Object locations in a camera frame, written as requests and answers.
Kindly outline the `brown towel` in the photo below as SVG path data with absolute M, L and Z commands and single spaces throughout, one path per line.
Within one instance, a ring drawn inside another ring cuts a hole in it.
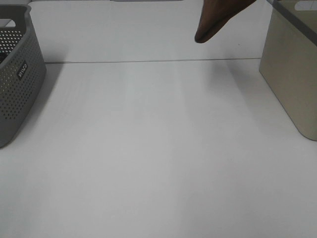
M 254 2 L 255 0 L 205 0 L 195 42 L 202 44 L 210 40 L 231 18 Z

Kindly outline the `beige plastic storage bin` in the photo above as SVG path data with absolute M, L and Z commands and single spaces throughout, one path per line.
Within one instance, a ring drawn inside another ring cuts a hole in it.
M 317 139 L 317 2 L 275 0 L 260 73 L 297 130 Z

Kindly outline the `grey perforated plastic basket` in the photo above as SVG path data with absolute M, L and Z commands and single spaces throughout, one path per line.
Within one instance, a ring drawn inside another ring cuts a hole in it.
M 2 4 L 0 29 L 0 145 L 9 144 L 28 116 L 46 76 L 46 65 L 30 15 L 31 7 Z

